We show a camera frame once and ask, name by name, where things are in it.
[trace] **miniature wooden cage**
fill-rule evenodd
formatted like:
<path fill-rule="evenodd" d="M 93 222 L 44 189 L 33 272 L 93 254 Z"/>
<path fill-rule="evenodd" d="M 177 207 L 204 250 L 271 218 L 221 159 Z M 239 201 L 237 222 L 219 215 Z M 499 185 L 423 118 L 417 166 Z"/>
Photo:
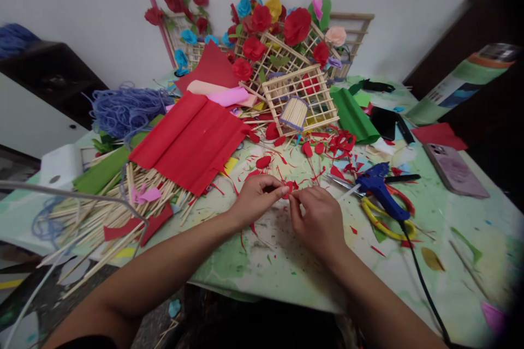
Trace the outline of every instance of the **miniature wooden cage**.
<path fill-rule="evenodd" d="M 288 100 L 293 96 L 301 98 L 308 106 L 303 131 L 338 120 L 337 110 L 319 64 L 264 82 L 262 89 L 281 136 L 294 135 L 298 132 L 279 121 Z"/>

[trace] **person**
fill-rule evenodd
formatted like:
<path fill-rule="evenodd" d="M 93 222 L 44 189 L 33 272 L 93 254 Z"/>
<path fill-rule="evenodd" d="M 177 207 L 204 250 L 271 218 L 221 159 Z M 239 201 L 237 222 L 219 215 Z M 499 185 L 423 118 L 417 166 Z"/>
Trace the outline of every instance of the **person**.
<path fill-rule="evenodd" d="M 98 286 L 44 349 L 130 348 L 148 312 L 181 288 L 229 237 L 258 220 L 287 193 L 289 188 L 273 176 L 250 177 L 228 211 L 148 249 Z M 342 211 L 329 192 L 318 186 L 295 191 L 289 194 L 289 207 L 297 237 L 345 289 L 351 317 L 368 342 L 390 349 L 445 347 L 347 247 Z"/>

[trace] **yellow paper flower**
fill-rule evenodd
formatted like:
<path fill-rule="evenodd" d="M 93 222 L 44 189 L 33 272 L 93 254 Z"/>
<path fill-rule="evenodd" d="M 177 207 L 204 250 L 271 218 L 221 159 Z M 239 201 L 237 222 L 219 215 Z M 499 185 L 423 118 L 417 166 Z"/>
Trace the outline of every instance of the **yellow paper flower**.
<path fill-rule="evenodd" d="M 271 13 L 271 23 L 275 23 L 282 13 L 282 3 L 280 0 L 268 0 L 264 5 L 269 8 Z"/>

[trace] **yellow paper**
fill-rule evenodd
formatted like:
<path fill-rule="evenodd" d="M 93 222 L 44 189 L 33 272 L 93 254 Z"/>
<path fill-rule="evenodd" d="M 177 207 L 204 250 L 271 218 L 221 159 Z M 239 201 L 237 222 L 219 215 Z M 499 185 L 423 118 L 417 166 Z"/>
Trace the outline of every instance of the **yellow paper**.
<path fill-rule="evenodd" d="M 229 160 L 224 165 L 224 171 L 220 172 L 221 175 L 224 175 L 224 172 L 226 175 L 229 176 L 233 168 L 235 167 L 238 160 L 236 158 L 230 157 Z"/>

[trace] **phone case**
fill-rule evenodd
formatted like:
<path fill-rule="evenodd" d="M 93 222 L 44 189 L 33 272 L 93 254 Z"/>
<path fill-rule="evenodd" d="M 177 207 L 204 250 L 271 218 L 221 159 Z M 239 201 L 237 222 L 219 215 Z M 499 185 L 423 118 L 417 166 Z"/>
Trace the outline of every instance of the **phone case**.
<path fill-rule="evenodd" d="M 490 197 L 457 150 L 434 143 L 425 144 L 424 150 L 437 169 L 442 182 L 451 192 L 480 199 Z"/>

